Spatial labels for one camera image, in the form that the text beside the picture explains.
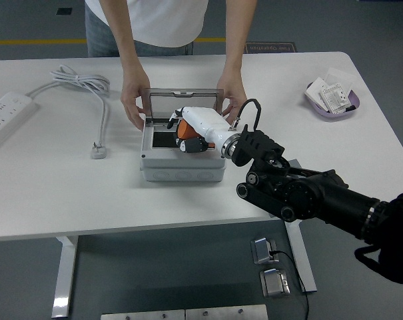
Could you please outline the person's left hand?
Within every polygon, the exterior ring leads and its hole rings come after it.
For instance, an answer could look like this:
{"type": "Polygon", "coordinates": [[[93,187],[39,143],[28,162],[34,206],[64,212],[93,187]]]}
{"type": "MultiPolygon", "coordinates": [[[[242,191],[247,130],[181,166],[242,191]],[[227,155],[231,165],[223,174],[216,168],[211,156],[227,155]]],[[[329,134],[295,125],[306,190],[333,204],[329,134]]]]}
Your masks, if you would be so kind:
{"type": "Polygon", "coordinates": [[[228,123],[232,123],[238,115],[242,104],[247,100],[240,70],[224,70],[216,85],[223,90],[223,97],[228,99],[228,106],[222,115],[228,123]]]}

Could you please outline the person's right hand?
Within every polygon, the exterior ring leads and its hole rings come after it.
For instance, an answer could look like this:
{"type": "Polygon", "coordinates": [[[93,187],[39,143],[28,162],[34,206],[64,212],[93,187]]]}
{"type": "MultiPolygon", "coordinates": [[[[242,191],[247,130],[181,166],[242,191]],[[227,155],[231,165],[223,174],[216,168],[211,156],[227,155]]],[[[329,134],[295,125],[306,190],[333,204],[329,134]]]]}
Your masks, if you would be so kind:
{"type": "Polygon", "coordinates": [[[142,95],[142,91],[150,86],[149,78],[141,66],[124,70],[121,103],[129,121],[140,131],[144,128],[144,120],[140,116],[144,111],[137,105],[136,100],[142,95]]]}

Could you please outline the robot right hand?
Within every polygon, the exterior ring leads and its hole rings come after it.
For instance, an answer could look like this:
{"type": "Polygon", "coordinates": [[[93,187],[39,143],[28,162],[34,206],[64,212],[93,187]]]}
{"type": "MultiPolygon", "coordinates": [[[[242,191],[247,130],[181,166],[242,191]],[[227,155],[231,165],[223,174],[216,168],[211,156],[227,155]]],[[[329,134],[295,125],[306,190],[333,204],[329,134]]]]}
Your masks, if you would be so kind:
{"type": "Polygon", "coordinates": [[[217,111],[207,107],[182,107],[172,113],[167,128],[183,120],[207,143],[213,143],[223,157],[232,157],[240,134],[217,111]]]}

